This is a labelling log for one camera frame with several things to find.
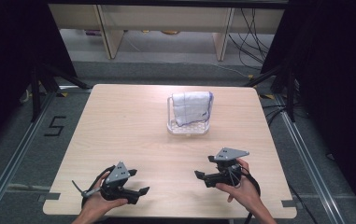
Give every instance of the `black tape marking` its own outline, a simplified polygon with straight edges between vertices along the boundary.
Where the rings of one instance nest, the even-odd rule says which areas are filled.
[[[282,206],[283,207],[295,207],[296,203],[294,202],[294,200],[285,200],[285,201],[282,201]]]
[[[57,133],[46,133],[46,134],[44,134],[44,136],[55,137],[55,136],[61,135],[61,132],[62,132],[62,129],[64,128],[64,126],[62,126],[62,125],[53,125],[53,122],[56,119],[65,119],[65,118],[66,118],[66,116],[54,116],[49,128],[57,128],[57,129],[59,129],[59,131]]]
[[[38,197],[37,201],[44,203],[46,200],[59,200],[61,193],[48,193],[46,195],[42,194]]]

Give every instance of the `wooden table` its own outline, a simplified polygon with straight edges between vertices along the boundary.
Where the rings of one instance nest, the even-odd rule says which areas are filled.
[[[167,98],[172,93],[212,91],[214,104],[210,129],[205,135],[176,136],[167,131]],[[107,213],[114,217],[246,217],[246,209],[228,195],[206,188],[194,171],[217,173],[207,156],[222,147],[247,150],[245,157],[262,190],[262,199],[273,217],[294,218],[285,175],[268,129],[256,90],[238,87],[96,85],[84,108],[65,153],[51,193],[49,215],[76,215],[81,196],[72,180],[87,189],[107,167],[123,161],[137,174],[126,189],[150,187],[136,205]]]

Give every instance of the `finger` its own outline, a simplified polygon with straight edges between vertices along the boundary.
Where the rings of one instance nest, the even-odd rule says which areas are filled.
[[[231,194],[234,190],[234,188],[232,186],[226,185],[226,184],[222,184],[222,183],[217,183],[215,186],[217,189],[224,191],[226,193]]]
[[[233,198],[234,198],[233,195],[230,194],[230,195],[228,196],[227,203],[232,202],[232,201],[233,201]]]
[[[236,161],[238,161],[238,163],[239,163],[242,167],[244,167],[245,169],[249,170],[249,164],[248,164],[246,161],[244,161],[244,160],[242,160],[242,159],[236,159]]]
[[[111,201],[111,208],[120,207],[128,203],[127,199],[116,199]]]
[[[106,179],[109,174],[110,174],[110,171],[107,171],[106,173],[104,173],[104,174],[98,179],[98,181],[96,182],[96,184],[94,185],[94,187],[95,187],[95,188],[99,188],[99,187],[101,186],[101,184],[102,184],[102,181],[103,181],[104,179]]]

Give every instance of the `white cloth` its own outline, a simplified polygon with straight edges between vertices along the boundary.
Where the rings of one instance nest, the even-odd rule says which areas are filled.
[[[210,91],[189,91],[172,94],[175,121],[178,126],[210,118],[213,94]]]

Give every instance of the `hand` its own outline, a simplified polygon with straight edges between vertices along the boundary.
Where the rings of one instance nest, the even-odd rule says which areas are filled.
[[[245,174],[248,173],[249,165],[247,162],[237,159],[238,163],[245,169],[242,169]],[[229,186],[226,184],[218,183],[216,188],[229,193],[227,202],[230,203],[233,199],[236,199],[242,204],[250,213],[259,219],[260,223],[276,223],[271,217],[270,212],[264,206],[256,188],[253,184],[243,175],[241,176],[241,184],[238,188]]]
[[[106,172],[99,178],[96,184],[93,186],[94,189],[97,189],[101,186],[102,181],[108,176],[109,172]],[[87,202],[84,204],[81,209],[80,214],[73,221],[73,224],[87,224],[94,223],[100,217],[104,216],[106,212],[115,207],[120,207],[128,203],[126,199],[117,199],[113,201],[105,200],[101,193],[98,191],[91,195],[88,198]]]

